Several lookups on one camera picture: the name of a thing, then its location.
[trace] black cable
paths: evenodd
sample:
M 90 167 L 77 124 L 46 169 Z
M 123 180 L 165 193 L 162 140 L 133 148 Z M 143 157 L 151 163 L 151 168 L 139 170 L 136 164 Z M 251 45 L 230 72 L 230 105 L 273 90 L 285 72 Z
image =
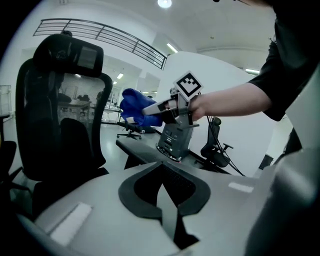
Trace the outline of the black cable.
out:
M 208 125 L 210 127 L 211 133 L 216 141 L 216 144 L 218 146 L 218 149 L 220 150 L 224 160 L 237 172 L 239 173 L 241 176 L 245 176 L 234 164 L 234 162 L 231 160 L 230 156 L 228 155 L 228 153 L 223 149 L 223 147 L 221 146 L 220 141 L 218 140 L 218 136 L 216 134 L 216 131 L 214 129 L 214 124 L 213 124 L 213 118 L 212 116 L 206 116 L 206 119 L 208 121 Z

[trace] balcony railing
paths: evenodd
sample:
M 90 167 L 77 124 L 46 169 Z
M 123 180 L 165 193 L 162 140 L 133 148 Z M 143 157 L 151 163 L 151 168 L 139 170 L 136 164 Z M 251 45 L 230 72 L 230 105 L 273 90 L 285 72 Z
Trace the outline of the balcony railing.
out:
M 47 18 L 42 19 L 33 36 L 47 36 L 58 34 L 66 30 L 75 37 L 89 38 L 120 47 L 145 59 L 159 69 L 163 69 L 167 57 L 141 39 L 105 24 L 75 19 L 75 18 Z

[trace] black office chair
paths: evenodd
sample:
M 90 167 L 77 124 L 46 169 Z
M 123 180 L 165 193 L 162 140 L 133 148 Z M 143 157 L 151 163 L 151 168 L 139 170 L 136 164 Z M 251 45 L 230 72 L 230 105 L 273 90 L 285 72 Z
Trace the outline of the black office chair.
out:
M 219 131 L 220 131 L 221 119 L 219 119 L 218 117 L 215 117 L 212 120 L 211 125 L 213 125 L 214 133 L 216 134 L 216 137 L 218 137 Z M 223 143 L 223 145 L 224 145 L 223 152 L 221 152 L 220 148 L 218 147 L 217 140 L 215 139 L 209 125 L 207 142 L 200 151 L 201 155 L 206 160 L 204 162 L 200 162 L 196 160 L 194 163 L 195 164 L 201 163 L 203 165 L 201 169 L 204 169 L 207 171 L 213 171 L 214 166 L 218 166 L 220 168 L 226 167 L 229 164 L 230 159 L 224 154 L 224 151 L 227 148 L 233 149 L 233 147 L 225 143 Z
M 135 140 L 136 140 L 136 137 L 138 137 L 139 140 L 141 140 L 141 135 L 137 135 L 137 134 L 133 134 L 133 133 L 134 132 L 142 133 L 142 134 L 145 133 L 144 130 L 139 129 L 139 127 L 136 124 L 128 123 L 127 121 L 117 122 L 116 124 L 118 126 L 125 128 L 126 131 L 129 131 L 128 133 L 118 133 L 116 135 L 117 138 L 119 138 L 120 136 L 126 136 L 127 138 L 132 138 Z
M 93 49 L 89 53 L 96 53 L 92 70 L 84 63 L 77 66 L 81 49 Z M 63 54 L 69 54 L 69 58 L 60 59 Z M 102 62 L 102 48 L 54 34 L 39 45 L 33 59 L 27 60 L 19 70 L 16 84 L 18 146 L 24 174 L 40 181 L 33 191 L 34 217 L 81 184 L 108 174 L 101 168 L 106 160 L 100 148 L 100 125 L 112 80 L 101 73 Z M 58 96 L 61 87 L 65 89 L 74 84 L 78 85 L 78 94 L 93 100 L 83 101 L 67 95 L 71 101 L 65 101 Z M 102 96 L 96 100 L 98 92 L 102 92 Z M 84 107 L 89 113 L 86 116 L 81 115 Z

